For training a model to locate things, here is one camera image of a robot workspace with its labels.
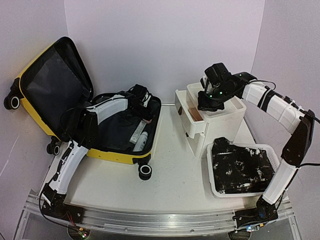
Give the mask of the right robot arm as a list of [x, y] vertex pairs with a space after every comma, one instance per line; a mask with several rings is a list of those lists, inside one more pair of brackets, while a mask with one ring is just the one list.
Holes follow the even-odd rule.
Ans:
[[270, 116], [285, 134], [280, 138], [279, 166], [255, 207], [238, 210], [233, 217], [236, 229], [247, 231], [276, 220], [285, 192], [305, 165], [303, 161], [312, 144], [315, 123], [320, 120], [312, 110], [279, 93], [274, 82], [248, 72], [231, 73], [214, 65], [204, 71], [200, 82], [203, 89], [198, 94], [199, 110], [217, 111], [226, 101], [238, 97]]

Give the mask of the white drawer cabinet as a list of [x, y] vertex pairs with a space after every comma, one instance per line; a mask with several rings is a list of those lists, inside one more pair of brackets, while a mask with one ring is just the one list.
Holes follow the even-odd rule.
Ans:
[[196, 158], [205, 157], [207, 145], [212, 144], [217, 138], [225, 137], [233, 142], [247, 109], [242, 100], [235, 96], [224, 103], [224, 110], [198, 110], [203, 120], [194, 121], [188, 109], [198, 107], [198, 92], [202, 90], [200, 83], [189, 84], [186, 90], [177, 89], [174, 102], [184, 136]]

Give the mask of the white bottle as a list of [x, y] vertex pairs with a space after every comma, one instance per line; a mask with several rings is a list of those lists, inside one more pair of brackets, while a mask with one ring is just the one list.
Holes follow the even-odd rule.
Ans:
[[134, 148], [133, 152], [141, 152], [148, 140], [148, 133], [146, 131], [142, 132], [141, 135], [139, 136]]

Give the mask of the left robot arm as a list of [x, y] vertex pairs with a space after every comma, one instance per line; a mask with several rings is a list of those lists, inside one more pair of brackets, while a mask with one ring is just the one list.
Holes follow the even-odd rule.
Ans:
[[65, 199], [72, 177], [86, 156], [137, 165], [139, 178], [149, 180], [160, 111], [161, 100], [142, 85], [102, 93], [89, 106], [66, 110], [60, 125], [68, 136], [68, 145], [40, 193], [41, 214], [73, 225], [82, 222], [84, 208], [65, 203]]

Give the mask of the yellow cartoon print suitcase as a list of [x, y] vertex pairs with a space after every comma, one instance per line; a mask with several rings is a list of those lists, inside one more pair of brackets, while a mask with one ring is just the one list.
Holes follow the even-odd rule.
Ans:
[[50, 155], [60, 152], [59, 142], [69, 138], [61, 127], [61, 115], [74, 107], [87, 107], [98, 95], [74, 42], [61, 37], [14, 79], [3, 105], [7, 110], [23, 106], [51, 137]]

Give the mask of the brown pouch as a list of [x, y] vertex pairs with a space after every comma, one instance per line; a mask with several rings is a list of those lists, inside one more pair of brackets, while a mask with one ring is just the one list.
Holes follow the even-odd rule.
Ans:
[[188, 112], [195, 122], [199, 122], [203, 120], [202, 116], [199, 114], [198, 109], [196, 107], [190, 107], [188, 109]]

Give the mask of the white cosmetic tube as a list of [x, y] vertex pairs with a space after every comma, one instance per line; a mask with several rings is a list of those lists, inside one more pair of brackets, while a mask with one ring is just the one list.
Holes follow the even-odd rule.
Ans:
[[133, 132], [132, 136], [130, 137], [129, 142], [132, 144], [136, 144], [140, 135], [144, 131], [145, 126], [147, 123], [144, 120], [141, 120], [138, 126], [136, 127], [135, 131]]

